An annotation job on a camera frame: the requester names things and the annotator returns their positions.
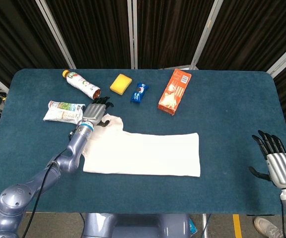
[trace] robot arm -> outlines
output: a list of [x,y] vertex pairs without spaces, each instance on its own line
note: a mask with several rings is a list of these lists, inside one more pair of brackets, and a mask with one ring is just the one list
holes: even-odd
[[254,176],[267,181],[272,181],[276,187],[282,190],[280,199],[286,213],[286,150],[281,140],[276,136],[271,136],[260,130],[258,133],[263,141],[255,135],[252,137],[260,146],[269,169],[269,174],[261,174],[253,167],[249,167],[249,170]]
[[109,122],[101,122],[105,110],[113,104],[107,102],[109,98],[99,98],[90,104],[82,122],[65,151],[70,156],[60,153],[54,156],[47,167],[26,183],[12,185],[0,195],[0,238],[18,238],[17,230],[32,199],[53,187],[62,173],[75,173],[79,166],[81,153],[93,132],[94,125],[106,126]]

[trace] cardboard box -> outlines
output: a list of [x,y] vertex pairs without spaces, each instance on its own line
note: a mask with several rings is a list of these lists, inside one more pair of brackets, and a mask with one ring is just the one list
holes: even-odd
[[191,77],[192,75],[190,73],[175,69],[161,99],[158,102],[157,108],[170,113],[173,116],[184,95],[185,89],[191,80]]

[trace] blue tablecloth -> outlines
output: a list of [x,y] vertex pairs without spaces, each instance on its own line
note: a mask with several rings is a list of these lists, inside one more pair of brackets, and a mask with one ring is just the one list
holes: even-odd
[[[13,78],[0,121],[0,193],[27,181],[68,144],[75,125],[43,121],[50,100],[89,104],[60,69],[24,69]],[[191,70],[175,116],[157,109],[173,70],[78,69],[110,96],[124,130],[156,135],[197,132],[201,177],[62,175],[38,206],[42,212],[243,213],[281,212],[280,190],[250,174],[267,172],[252,139],[261,129],[286,146],[286,124],[273,79],[265,72]],[[109,90],[119,73],[133,79],[123,96]],[[130,103],[138,82],[149,86],[141,104]],[[137,145],[139,153],[148,150]]]

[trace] yellow sponge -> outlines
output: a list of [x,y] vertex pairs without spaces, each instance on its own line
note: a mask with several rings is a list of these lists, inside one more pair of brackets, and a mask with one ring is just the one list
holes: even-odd
[[123,95],[124,91],[131,82],[132,79],[120,73],[118,77],[114,80],[114,82],[111,84],[110,89],[117,94]]

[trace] bottle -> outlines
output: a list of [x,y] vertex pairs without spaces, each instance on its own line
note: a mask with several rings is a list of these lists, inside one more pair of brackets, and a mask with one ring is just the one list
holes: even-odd
[[75,72],[70,72],[69,70],[64,70],[63,77],[67,80],[68,84],[81,90],[86,95],[88,95],[89,98],[96,99],[97,97],[100,96],[101,89],[89,83],[79,74]]

